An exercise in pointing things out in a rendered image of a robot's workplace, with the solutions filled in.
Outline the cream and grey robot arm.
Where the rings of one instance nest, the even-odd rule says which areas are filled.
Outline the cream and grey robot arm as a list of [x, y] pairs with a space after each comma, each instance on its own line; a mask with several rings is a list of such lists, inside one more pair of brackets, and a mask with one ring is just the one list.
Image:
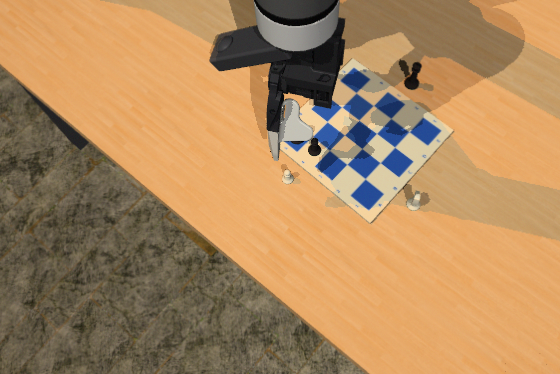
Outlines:
[[336, 30], [339, 3], [340, 0], [254, 0], [257, 25], [221, 33], [209, 61], [218, 71], [227, 71], [290, 60], [293, 54], [276, 47], [306, 51], [326, 42]]

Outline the blue and cream chessboard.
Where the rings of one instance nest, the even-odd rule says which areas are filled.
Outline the blue and cream chessboard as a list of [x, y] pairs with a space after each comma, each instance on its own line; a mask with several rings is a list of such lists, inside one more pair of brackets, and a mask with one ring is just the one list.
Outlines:
[[454, 131], [355, 59], [338, 74], [331, 109], [300, 109], [311, 139], [280, 150], [369, 224]]

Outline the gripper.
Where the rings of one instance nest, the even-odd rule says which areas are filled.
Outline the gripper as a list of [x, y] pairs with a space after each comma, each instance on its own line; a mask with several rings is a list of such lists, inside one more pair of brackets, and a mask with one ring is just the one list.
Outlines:
[[344, 27], [345, 19], [338, 18], [332, 36], [313, 49], [288, 51], [276, 47], [293, 55], [290, 60], [271, 63], [268, 74], [267, 132], [274, 161], [279, 160], [280, 142], [308, 141], [313, 137], [313, 129], [300, 119], [299, 103], [292, 98], [284, 100], [284, 94], [314, 99], [313, 105], [331, 109], [340, 65], [343, 65]]

